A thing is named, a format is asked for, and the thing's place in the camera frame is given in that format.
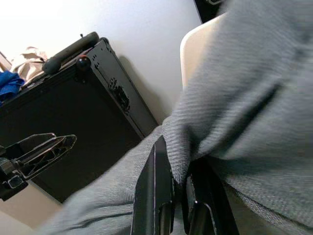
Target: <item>gray fabric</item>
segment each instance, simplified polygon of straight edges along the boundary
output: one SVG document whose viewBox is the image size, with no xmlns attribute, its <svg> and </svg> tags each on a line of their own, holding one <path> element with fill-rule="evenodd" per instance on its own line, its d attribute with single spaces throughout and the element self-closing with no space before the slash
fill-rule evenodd
<svg viewBox="0 0 313 235">
<path fill-rule="evenodd" d="M 232 1 L 172 115 L 38 234 L 129 234 L 135 184 L 161 134 L 178 183 L 206 156 L 263 221 L 239 224 L 313 234 L 312 12 L 310 0 Z"/>
</svg>

